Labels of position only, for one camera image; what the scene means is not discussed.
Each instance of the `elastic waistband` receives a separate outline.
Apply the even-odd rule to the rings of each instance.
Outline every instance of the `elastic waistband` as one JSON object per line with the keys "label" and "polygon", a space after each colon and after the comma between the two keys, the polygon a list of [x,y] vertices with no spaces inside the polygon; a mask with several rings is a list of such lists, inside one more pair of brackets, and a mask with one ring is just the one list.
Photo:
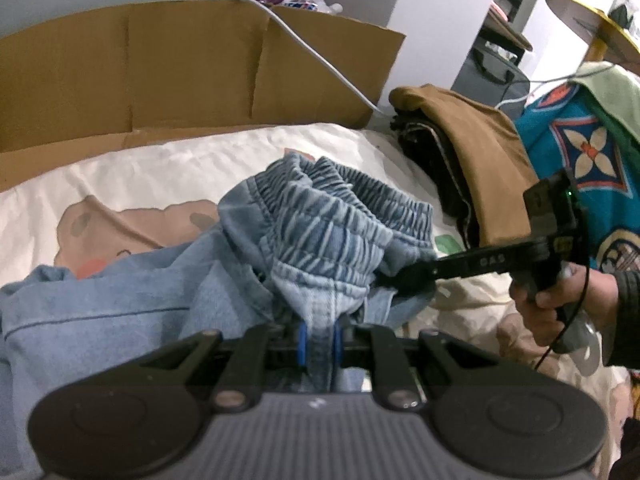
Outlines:
{"label": "elastic waistband", "polygon": [[430,204],[325,157],[289,153],[248,183],[274,256],[305,272],[365,285],[396,234],[431,243]]}

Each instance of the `gray bag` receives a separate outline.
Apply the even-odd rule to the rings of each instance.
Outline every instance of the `gray bag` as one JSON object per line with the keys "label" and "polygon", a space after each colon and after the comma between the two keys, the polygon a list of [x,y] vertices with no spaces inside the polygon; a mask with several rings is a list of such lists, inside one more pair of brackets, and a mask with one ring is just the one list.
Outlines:
{"label": "gray bag", "polygon": [[[478,38],[451,89],[479,103],[495,106],[505,99],[529,94],[530,83],[520,69],[485,46]],[[522,115],[526,101],[500,108],[512,120]]]}

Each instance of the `brown fabric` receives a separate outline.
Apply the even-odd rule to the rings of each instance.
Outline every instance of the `brown fabric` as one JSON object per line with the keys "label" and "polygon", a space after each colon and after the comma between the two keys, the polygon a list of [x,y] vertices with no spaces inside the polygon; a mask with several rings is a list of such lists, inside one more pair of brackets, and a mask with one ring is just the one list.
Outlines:
{"label": "brown fabric", "polygon": [[432,85],[393,90],[399,112],[421,110],[453,143],[480,225],[480,244],[530,233],[522,193],[538,178],[513,123],[494,108]]}

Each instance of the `bag handle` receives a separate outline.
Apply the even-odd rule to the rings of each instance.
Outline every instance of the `bag handle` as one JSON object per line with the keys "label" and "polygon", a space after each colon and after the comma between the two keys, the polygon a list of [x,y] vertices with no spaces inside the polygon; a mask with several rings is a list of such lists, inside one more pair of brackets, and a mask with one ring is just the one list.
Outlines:
{"label": "bag handle", "polygon": [[498,75],[492,73],[487,67],[484,66],[484,52],[481,52],[478,48],[473,47],[472,57],[478,71],[489,81],[492,81],[498,85],[506,85],[513,81],[515,74],[511,70],[506,70],[504,79]]}

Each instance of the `screw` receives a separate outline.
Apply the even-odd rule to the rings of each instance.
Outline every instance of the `screw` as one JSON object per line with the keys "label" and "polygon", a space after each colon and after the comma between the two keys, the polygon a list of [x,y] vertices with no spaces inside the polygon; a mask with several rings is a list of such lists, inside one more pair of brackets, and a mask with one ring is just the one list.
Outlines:
{"label": "screw", "polygon": [[391,392],[387,400],[394,408],[402,408],[403,410],[415,408],[420,402],[420,398],[409,390],[396,390]]}
{"label": "screw", "polygon": [[246,395],[237,390],[223,390],[216,394],[214,402],[220,408],[240,408],[246,402]]}

